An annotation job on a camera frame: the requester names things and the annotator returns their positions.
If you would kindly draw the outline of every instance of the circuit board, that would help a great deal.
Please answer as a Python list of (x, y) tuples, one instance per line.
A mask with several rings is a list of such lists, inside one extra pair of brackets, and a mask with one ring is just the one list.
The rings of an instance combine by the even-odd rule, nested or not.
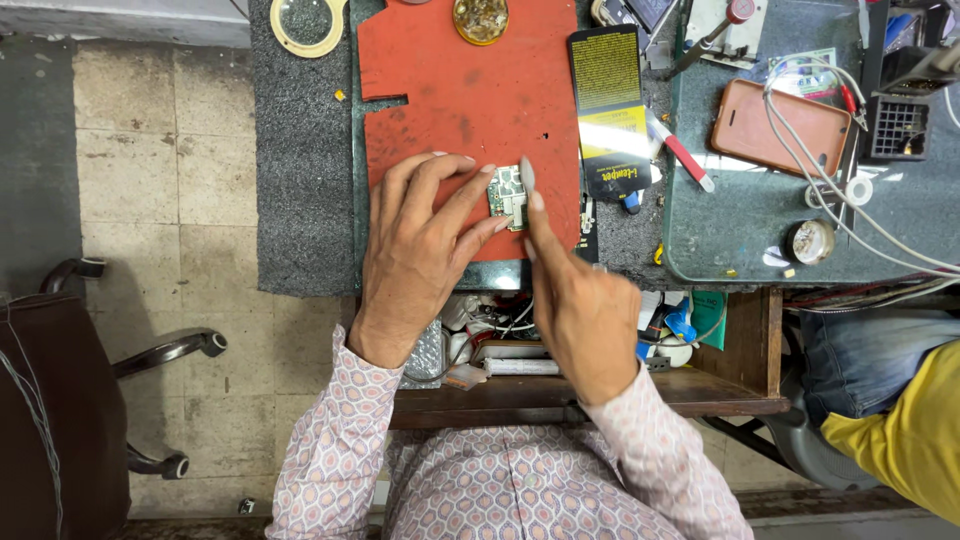
[(520, 181), (520, 167), (498, 167), (487, 186), (487, 201), (490, 216), (512, 215), (514, 221), (507, 226), (511, 231), (527, 228), (527, 192)]

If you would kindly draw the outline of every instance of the patterned shirt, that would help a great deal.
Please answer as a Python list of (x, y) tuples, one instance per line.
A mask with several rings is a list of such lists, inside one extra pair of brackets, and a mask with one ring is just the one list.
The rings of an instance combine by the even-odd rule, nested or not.
[(403, 369), (367, 363), (345, 338), (338, 326), (330, 385), (294, 426), (269, 538), (365, 538), (384, 454), (384, 538), (754, 537), (700, 434), (645, 368), (613, 400), (582, 405), (592, 426), (397, 431), (385, 451)]

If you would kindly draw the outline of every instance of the hand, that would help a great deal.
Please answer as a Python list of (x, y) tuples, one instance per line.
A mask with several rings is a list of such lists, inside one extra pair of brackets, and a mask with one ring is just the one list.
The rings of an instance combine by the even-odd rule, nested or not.
[(458, 154), (418, 154), (387, 171), (371, 189), (363, 303), (347, 342), (367, 362), (389, 369), (403, 365), (467, 263), (512, 219), (491, 217), (460, 235), (487, 192), (496, 168), (492, 163), (433, 213), (440, 182), (475, 165)]
[(547, 351), (587, 405), (602, 405), (636, 378), (640, 291), (626, 279), (594, 270), (569, 253), (550, 230), (543, 197), (529, 195), (534, 323)]

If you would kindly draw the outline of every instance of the jeans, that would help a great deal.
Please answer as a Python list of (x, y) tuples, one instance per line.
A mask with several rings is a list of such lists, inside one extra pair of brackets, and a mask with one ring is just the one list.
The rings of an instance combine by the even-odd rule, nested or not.
[(895, 405), (926, 353), (960, 338), (960, 319), (925, 309), (803, 312), (801, 330), (804, 400), (820, 426), (831, 412), (864, 418)]

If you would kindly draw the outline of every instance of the yellow sleeve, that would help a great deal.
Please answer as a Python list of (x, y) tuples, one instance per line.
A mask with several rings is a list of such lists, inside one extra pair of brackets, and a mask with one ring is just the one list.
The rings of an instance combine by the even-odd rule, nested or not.
[(830, 414), (827, 441), (883, 483), (960, 526), (960, 340), (927, 355), (893, 410)]

